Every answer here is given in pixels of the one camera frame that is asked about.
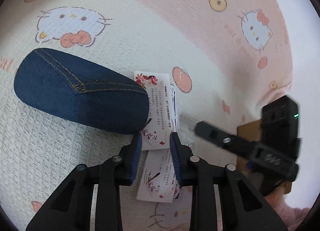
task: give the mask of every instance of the dark blue denim fabric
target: dark blue denim fabric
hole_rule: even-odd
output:
[[[120,134],[137,133],[148,119],[148,94],[139,84],[53,49],[35,49],[27,55],[17,70],[14,90],[34,108]]]

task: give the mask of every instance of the printed card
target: printed card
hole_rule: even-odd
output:
[[[170,133],[175,124],[169,75],[135,71],[134,80],[149,96],[148,124],[141,131],[142,150],[169,148]]]
[[[144,166],[137,199],[171,203],[175,189],[176,178],[170,149],[150,150]]]

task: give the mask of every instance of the brown cardboard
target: brown cardboard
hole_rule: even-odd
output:
[[[257,120],[242,126],[238,126],[237,135],[248,141],[260,141],[260,124],[261,120]],[[249,170],[246,168],[247,162],[247,160],[237,156],[237,169],[242,171],[245,175],[249,173]],[[292,183],[289,181],[285,181],[284,183],[282,183],[282,186],[284,186],[285,194],[288,194],[291,191]]]

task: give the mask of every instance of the white wall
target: white wall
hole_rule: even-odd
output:
[[[309,0],[278,0],[293,58],[289,95],[300,103],[300,172],[286,197],[291,207],[311,207],[320,191],[320,19]]]

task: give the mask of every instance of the pink bow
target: pink bow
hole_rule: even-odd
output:
[[[61,46],[64,48],[69,48],[74,46],[75,44],[90,44],[91,36],[86,31],[79,31],[76,34],[73,33],[65,33],[61,37]]]
[[[269,19],[260,11],[257,14],[257,20],[261,22],[264,26],[269,23]]]

